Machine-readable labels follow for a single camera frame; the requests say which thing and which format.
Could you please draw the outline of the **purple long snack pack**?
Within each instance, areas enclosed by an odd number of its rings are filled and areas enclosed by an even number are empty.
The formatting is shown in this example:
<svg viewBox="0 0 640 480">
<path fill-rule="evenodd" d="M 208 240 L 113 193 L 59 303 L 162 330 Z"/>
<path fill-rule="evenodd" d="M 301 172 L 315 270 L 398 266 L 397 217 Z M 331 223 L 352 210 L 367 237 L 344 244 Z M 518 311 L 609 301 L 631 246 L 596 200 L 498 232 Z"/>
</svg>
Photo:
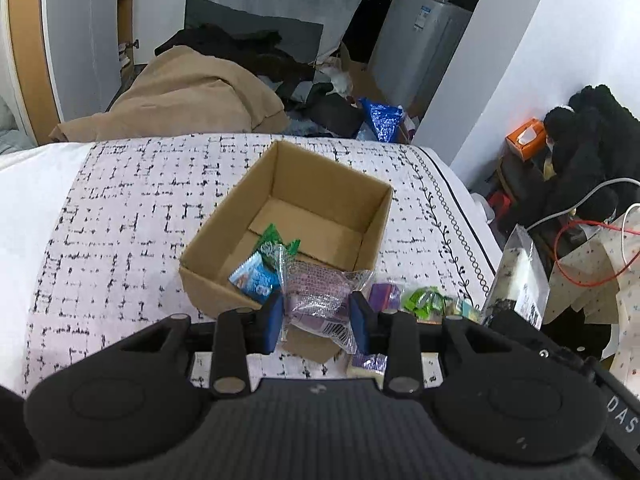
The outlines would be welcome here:
<svg viewBox="0 0 640 480">
<path fill-rule="evenodd" d="M 387 363 L 390 317 L 401 311 L 401 292 L 398 285 L 376 283 L 372 285 L 370 292 L 362 294 L 373 311 L 369 321 L 369 354 L 357 351 L 352 334 L 355 350 L 350 358 L 347 374 L 355 378 L 373 378 L 382 387 Z"/>
</svg>

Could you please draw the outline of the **grey sliding wardrobe door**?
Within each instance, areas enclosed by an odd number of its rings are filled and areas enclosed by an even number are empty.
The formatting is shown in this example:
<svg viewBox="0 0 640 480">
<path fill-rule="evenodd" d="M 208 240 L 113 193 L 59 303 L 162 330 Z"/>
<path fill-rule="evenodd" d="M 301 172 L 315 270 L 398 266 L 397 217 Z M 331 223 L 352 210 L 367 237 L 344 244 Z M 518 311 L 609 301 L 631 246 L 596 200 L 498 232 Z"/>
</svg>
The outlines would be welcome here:
<svg viewBox="0 0 640 480">
<path fill-rule="evenodd" d="M 41 0 L 58 119 L 104 112 L 120 89 L 117 0 Z"/>
</svg>

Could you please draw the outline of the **dark green snack packet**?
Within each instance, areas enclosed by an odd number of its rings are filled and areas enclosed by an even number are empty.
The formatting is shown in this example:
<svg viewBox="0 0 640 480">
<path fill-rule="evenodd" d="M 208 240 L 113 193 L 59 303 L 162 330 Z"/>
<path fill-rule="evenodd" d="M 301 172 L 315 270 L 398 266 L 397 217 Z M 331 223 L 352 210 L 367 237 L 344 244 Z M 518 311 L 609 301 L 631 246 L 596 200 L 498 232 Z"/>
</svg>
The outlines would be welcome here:
<svg viewBox="0 0 640 480">
<path fill-rule="evenodd" d="M 297 255 L 299 245 L 300 240 L 292 240 L 292 242 L 285 244 L 277 227 L 270 223 L 258 238 L 253 252 L 258 252 L 267 268 L 277 271 L 284 259 L 292 259 Z"/>
</svg>

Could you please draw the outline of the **tan blanket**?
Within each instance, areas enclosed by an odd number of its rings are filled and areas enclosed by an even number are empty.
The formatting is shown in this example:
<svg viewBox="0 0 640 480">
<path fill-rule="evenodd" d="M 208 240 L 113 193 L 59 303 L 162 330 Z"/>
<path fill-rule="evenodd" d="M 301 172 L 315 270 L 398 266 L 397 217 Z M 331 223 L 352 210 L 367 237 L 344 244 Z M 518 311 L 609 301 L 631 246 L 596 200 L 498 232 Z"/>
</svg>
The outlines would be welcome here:
<svg viewBox="0 0 640 480">
<path fill-rule="evenodd" d="M 280 133 L 277 93 L 239 64 L 174 47 L 148 64 L 105 113 L 62 122 L 54 142 L 170 138 L 190 133 Z"/>
</svg>

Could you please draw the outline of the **brown cardboard box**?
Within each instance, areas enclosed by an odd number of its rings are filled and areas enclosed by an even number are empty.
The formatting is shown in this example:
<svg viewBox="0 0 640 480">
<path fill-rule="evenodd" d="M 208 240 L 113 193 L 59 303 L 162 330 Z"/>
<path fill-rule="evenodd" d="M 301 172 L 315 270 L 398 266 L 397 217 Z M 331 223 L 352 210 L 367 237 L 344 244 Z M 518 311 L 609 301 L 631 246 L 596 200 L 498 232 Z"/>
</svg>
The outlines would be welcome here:
<svg viewBox="0 0 640 480">
<path fill-rule="evenodd" d="M 300 240 L 305 261 L 341 271 L 371 270 L 393 188 L 293 143 L 277 141 L 215 208 L 180 258 L 191 304 L 214 318 L 258 304 L 229 281 L 267 226 Z"/>
</svg>

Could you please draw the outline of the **orange tissue box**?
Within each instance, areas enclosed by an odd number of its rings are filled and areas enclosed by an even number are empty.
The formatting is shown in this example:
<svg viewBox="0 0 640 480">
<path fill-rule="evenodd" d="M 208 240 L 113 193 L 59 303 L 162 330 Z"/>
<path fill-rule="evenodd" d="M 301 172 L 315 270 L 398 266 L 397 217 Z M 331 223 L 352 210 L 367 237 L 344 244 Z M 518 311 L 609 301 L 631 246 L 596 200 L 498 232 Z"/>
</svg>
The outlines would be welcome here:
<svg viewBox="0 0 640 480">
<path fill-rule="evenodd" d="M 544 123 L 533 118 L 506 136 L 506 146 L 515 156 L 526 162 L 544 149 L 546 139 Z"/>
</svg>

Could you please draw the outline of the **pink purple snack packet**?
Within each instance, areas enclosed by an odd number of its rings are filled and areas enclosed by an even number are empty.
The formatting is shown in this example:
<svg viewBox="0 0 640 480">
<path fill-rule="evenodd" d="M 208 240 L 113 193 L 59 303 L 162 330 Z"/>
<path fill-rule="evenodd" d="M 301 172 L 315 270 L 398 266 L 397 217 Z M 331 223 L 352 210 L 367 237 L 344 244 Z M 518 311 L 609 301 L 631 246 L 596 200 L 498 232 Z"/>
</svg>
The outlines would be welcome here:
<svg viewBox="0 0 640 480">
<path fill-rule="evenodd" d="M 346 353 L 354 354 L 357 345 L 350 324 L 348 297 L 366 290 L 374 272 L 341 271 L 281 256 L 278 273 L 286 325 L 329 339 Z"/>
</svg>

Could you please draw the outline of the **teal band cracker packet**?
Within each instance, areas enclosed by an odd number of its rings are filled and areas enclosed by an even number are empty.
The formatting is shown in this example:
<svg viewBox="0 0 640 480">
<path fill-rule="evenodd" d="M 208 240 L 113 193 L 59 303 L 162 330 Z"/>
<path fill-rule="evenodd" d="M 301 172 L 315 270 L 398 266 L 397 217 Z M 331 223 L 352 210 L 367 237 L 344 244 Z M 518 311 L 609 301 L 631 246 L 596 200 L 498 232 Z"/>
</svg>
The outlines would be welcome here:
<svg viewBox="0 0 640 480">
<path fill-rule="evenodd" d="M 457 315 L 475 323 L 483 321 L 483 312 L 461 298 L 447 297 L 445 299 L 444 316 Z"/>
</svg>

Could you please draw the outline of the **black fuzzy garment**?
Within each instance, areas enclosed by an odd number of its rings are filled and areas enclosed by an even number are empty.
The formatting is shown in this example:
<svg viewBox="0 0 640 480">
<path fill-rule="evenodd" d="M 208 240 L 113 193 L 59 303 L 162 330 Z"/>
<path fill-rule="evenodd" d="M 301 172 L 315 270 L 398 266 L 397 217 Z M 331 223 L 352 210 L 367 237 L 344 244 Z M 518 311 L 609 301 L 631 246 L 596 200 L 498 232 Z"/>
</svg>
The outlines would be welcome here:
<svg viewBox="0 0 640 480">
<path fill-rule="evenodd" d="M 544 118 L 552 141 L 554 176 L 530 186 L 500 220 L 501 229 L 535 222 L 571 206 L 579 218 L 603 221 L 639 200 L 632 183 L 596 186 L 617 178 L 639 179 L 639 121 L 605 84 L 575 93 L 567 107 Z"/>
</svg>

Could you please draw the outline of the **white patterned bed cover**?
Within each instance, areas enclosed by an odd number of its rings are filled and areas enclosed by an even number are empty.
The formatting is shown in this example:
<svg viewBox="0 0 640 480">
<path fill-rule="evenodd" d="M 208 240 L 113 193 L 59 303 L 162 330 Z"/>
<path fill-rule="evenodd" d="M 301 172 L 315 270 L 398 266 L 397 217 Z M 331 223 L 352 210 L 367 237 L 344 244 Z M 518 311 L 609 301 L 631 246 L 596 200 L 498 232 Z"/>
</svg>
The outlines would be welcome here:
<svg viewBox="0 0 640 480">
<path fill-rule="evenodd" d="M 1 159 L 1 382 L 43 377 L 173 313 L 179 259 L 270 147 L 263 134 L 49 144 Z M 300 139 L 394 190 L 375 269 L 480 306 L 502 252 L 429 148 Z"/>
</svg>

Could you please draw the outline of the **dark clothes pile on floor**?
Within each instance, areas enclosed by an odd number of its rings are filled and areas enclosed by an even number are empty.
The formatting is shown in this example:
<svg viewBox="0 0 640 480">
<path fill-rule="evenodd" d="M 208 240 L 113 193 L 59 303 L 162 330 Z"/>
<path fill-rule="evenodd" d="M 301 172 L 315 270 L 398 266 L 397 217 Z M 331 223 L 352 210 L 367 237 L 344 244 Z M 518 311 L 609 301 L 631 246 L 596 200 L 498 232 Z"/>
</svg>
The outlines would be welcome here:
<svg viewBox="0 0 640 480">
<path fill-rule="evenodd" d="M 356 138 L 363 124 L 362 110 L 338 93 L 327 74 L 279 49 L 281 40 L 275 30 L 232 36 L 217 25 L 203 24 L 179 30 L 155 53 L 185 46 L 239 64 L 280 98 L 290 118 L 284 130 L 289 136 Z"/>
</svg>

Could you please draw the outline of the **blue foil snack packet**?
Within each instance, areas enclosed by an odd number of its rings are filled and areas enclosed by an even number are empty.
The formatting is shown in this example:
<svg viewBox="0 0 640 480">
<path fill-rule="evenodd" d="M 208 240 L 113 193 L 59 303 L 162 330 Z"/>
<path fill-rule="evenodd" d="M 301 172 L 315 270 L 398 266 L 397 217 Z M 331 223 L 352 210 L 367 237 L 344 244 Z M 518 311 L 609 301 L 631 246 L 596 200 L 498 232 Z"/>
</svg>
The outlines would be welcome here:
<svg viewBox="0 0 640 480">
<path fill-rule="evenodd" d="M 273 292 L 281 289 L 278 274 L 265 265 L 260 252 L 254 252 L 232 272 L 229 282 L 258 304 L 264 304 Z"/>
</svg>

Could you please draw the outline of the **light green snack packet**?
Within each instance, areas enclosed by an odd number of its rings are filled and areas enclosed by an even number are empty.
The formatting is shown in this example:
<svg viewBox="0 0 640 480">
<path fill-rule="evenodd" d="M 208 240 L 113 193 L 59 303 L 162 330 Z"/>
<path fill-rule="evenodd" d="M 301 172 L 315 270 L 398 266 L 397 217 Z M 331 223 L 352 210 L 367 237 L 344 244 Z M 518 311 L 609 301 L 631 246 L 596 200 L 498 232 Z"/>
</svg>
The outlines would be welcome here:
<svg viewBox="0 0 640 480">
<path fill-rule="evenodd" d="M 435 287 L 410 289 L 402 296 L 401 307 L 420 323 L 439 324 L 451 306 L 451 299 Z"/>
</svg>

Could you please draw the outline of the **silver black snack packet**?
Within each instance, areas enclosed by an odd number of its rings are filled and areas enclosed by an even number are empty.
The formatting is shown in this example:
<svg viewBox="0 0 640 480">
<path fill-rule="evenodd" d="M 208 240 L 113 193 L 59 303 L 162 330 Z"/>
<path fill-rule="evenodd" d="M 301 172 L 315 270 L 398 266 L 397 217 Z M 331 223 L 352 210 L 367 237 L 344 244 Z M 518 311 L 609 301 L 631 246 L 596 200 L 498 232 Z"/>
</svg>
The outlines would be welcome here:
<svg viewBox="0 0 640 480">
<path fill-rule="evenodd" d="M 548 278 L 535 243 L 526 229 L 516 226 L 504 246 L 483 307 L 482 324 L 487 326 L 500 312 L 514 311 L 539 330 L 549 292 Z"/>
</svg>

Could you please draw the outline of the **blue foil bag on floor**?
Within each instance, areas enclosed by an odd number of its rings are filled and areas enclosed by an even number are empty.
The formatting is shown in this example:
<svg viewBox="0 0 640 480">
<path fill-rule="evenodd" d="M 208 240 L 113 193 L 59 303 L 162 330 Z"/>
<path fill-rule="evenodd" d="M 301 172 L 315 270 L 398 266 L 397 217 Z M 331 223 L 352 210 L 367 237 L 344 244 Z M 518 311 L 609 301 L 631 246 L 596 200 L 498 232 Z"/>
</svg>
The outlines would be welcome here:
<svg viewBox="0 0 640 480">
<path fill-rule="evenodd" d="M 383 143 L 396 143 L 400 131 L 400 124 L 405 111 L 401 106 L 387 105 L 373 102 L 367 98 L 360 98 L 364 121 L 373 132 L 375 139 Z"/>
</svg>

